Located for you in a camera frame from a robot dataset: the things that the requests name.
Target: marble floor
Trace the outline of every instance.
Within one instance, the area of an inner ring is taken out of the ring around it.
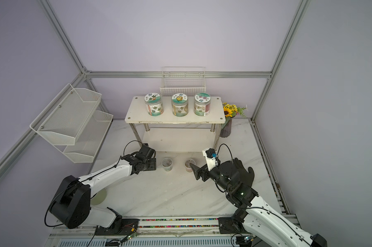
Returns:
[[[142,124],[136,125],[141,138],[145,129]],[[207,128],[211,125],[149,125],[154,127]],[[123,155],[124,146],[135,140],[130,126],[123,120],[113,121],[92,172],[115,163]],[[247,119],[234,119],[232,133],[227,138],[220,138],[219,144],[226,143],[233,154],[248,168],[252,167],[255,179],[252,188],[261,195],[278,212],[280,207],[271,185],[266,167],[254,139]],[[126,154],[138,151],[139,145],[133,142],[127,146]],[[161,161],[165,157],[173,160],[173,169],[165,171]],[[205,165],[202,153],[157,152],[157,170],[140,172],[111,184],[106,188],[107,197],[97,207],[111,207],[123,216],[199,216],[231,215],[233,206],[216,188],[212,180],[196,180],[193,173],[186,171],[184,163],[193,158],[196,165]],[[230,160],[225,146],[220,149],[222,162]]]

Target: gray vase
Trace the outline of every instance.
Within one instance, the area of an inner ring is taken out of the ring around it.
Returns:
[[[220,137],[228,137],[232,133],[232,121],[233,118],[230,118],[224,128],[220,131]]]

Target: lavender wall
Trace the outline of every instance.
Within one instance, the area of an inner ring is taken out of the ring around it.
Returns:
[[[0,159],[77,74],[35,0],[0,1]]]
[[[90,70],[270,71],[299,0],[51,0]]]
[[[0,159],[77,74],[37,1],[0,1]],[[0,246],[43,246],[51,230],[43,216],[58,185],[87,169],[35,137],[0,182]]]
[[[303,229],[372,247],[372,0],[310,3],[257,125]]]
[[[160,78],[95,78],[93,83],[102,93],[102,99],[114,118],[123,119],[133,96],[160,92]],[[240,107],[248,106],[245,115],[252,117],[253,110],[263,91],[266,79],[262,78],[208,78],[207,93],[220,96],[223,101]]]

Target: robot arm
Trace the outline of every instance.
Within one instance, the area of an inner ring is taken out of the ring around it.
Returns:
[[[203,181],[211,178],[227,192],[227,200],[238,208],[231,217],[234,233],[246,230],[273,247],[327,247],[321,235],[312,236],[292,224],[251,188],[254,180],[251,167],[246,171],[237,158],[221,164],[213,149],[203,150],[203,155],[206,165],[199,168],[190,164],[195,178],[201,177]],[[214,167],[208,165],[213,163],[212,158],[216,160]]]
[[[113,182],[140,171],[156,170],[155,151],[143,144],[138,152],[121,157],[119,161],[92,174],[66,177],[60,184],[48,211],[69,229],[82,223],[98,225],[117,233],[122,228],[122,216],[111,208],[90,205],[90,199]]]

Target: white wire basket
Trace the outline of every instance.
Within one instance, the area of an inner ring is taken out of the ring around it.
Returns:
[[[160,86],[161,96],[173,96],[181,92],[193,97],[199,92],[205,92],[204,71],[204,67],[163,67],[163,78]]]
[[[30,128],[51,145],[75,145],[94,111],[101,102],[101,94],[68,84],[67,95],[38,126]]]
[[[74,163],[93,162],[112,119],[109,113],[95,111],[75,145],[66,146],[62,153]]]

